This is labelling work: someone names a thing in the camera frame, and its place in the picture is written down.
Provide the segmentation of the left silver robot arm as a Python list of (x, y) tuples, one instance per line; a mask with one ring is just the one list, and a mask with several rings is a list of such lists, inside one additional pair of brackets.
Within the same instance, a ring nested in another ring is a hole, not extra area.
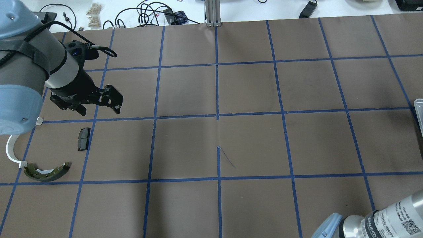
[(61, 110), (86, 115), (86, 104), (110, 107), (119, 114), (123, 95), (112, 85), (99, 88), (84, 70), (99, 52), (117, 57), (109, 47), (82, 41), (62, 44), (50, 32), (58, 21), (42, 23), (19, 0), (1, 1), (0, 132), (20, 135), (35, 126), (43, 106), (44, 89)]

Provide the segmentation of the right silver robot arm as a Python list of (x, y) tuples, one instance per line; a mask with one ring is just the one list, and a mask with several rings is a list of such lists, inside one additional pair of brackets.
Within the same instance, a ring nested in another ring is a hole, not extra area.
[(375, 210), (366, 217), (343, 218), (331, 214), (313, 233), (313, 238), (421, 238), (423, 236), (423, 192)]

